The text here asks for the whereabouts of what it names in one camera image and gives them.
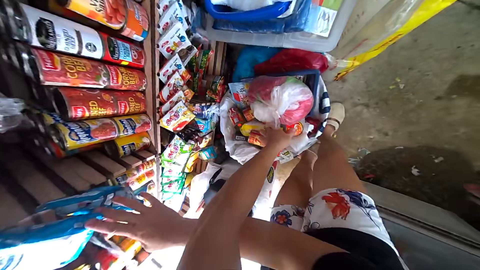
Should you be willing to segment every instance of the beige sandal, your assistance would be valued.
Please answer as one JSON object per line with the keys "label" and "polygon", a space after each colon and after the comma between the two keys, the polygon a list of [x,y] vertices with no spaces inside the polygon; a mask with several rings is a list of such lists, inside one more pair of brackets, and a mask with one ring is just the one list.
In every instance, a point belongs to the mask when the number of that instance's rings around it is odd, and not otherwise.
{"label": "beige sandal", "polygon": [[342,103],[335,102],[330,104],[330,112],[328,113],[327,123],[335,128],[335,131],[340,127],[340,124],[345,119],[345,107]]}

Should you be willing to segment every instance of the foot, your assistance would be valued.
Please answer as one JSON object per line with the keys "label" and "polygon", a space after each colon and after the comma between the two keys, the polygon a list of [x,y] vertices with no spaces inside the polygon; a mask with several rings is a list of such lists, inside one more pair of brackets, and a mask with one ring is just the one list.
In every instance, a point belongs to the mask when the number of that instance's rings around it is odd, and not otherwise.
{"label": "foot", "polygon": [[324,133],[328,135],[333,135],[335,131],[338,130],[340,124],[345,118],[345,107],[342,103],[334,102],[330,104],[330,112],[328,118],[326,119],[326,127]]}

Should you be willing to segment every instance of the red plastic bag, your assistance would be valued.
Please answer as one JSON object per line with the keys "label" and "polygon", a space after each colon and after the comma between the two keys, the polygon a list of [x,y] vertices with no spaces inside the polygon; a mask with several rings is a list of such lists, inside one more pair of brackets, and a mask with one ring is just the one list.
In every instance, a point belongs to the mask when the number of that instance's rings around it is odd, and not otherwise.
{"label": "red plastic bag", "polygon": [[328,59],[321,53],[302,49],[283,49],[269,60],[254,67],[255,75],[266,75],[318,69],[324,72],[328,68]]}
{"label": "red plastic bag", "polygon": [[312,91],[294,77],[259,76],[250,83],[248,100],[256,119],[292,125],[312,109]]}

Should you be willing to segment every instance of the ground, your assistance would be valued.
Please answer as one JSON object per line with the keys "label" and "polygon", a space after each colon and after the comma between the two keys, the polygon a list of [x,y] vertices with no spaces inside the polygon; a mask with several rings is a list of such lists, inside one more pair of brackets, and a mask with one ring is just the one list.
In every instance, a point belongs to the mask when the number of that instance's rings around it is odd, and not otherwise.
{"label": "ground", "polygon": [[[455,2],[327,89],[346,108],[338,142],[351,157],[359,148],[372,152],[359,169],[363,180],[477,227],[462,188],[478,181],[480,169],[480,9],[473,2]],[[414,165],[420,176],[411,173]]]}

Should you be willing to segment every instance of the white floral shorts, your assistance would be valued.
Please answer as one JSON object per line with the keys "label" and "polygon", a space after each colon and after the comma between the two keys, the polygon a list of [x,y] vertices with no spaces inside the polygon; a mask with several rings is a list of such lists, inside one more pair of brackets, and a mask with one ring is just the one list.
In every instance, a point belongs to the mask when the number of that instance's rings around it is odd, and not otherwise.
{"label": "white floral shorts", "polygon": [[385,241],[397,252],[372,198],[358,191],[322,190],[310,198],[307,209],[294,205],[274,207],[270,221],[301,232],[321,228],[353,229]]}

